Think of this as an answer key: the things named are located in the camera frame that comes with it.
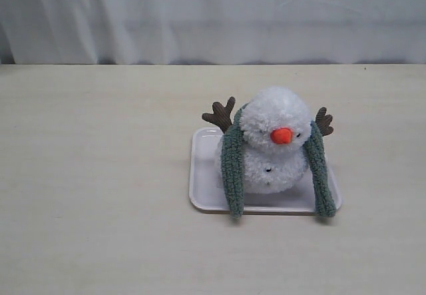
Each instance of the white tray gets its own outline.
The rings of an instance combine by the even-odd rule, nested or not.
[[[222,136],[219,128],[203,128],[192,137],[189,197],[201,211],[228,212],[224,190],[214,168],[214,151]],[[329,188],[339,209],[343,199],[327,160]],[[246,194],[244,212],[257,214],[314,214],[312,174],[307,171],[295,187],[276,194]]]

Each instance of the green knitted scarf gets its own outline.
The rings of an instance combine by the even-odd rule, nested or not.
[[[244,211],[244,161],[242,152],[244,139],[240,128],[240,117],[246,106],[247,104],[235,114],[234,123],[224,133],[222,141],[222,179],[226,201],[233,218],[240,218]],[[321,217],[333,217],[336,208],[328,187],[322,134],[314,121],[312,121],[311,126],[312,133],[304,144],[304,150],[312,172],[316,214]]]

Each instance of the orange carrot nose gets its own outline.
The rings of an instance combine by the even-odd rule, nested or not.
[[[275,144],[289,144],[292,141],[293,132],[287,127],[274,130],[271,133],[272,142]]]

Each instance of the wooden table surface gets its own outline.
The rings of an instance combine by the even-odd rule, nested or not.
[[[329,225],[189,202],[201,114],[269,85],[334,115]],[[0,294],[423,295],[425,137],[426,65],[1,65]]]

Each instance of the white table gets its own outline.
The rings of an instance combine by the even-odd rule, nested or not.
[[[271,84],[335,117],[331,225],[189,202],[201,114]],[[425,138],[424,65],[0,66],[0,294],[424,294]]]

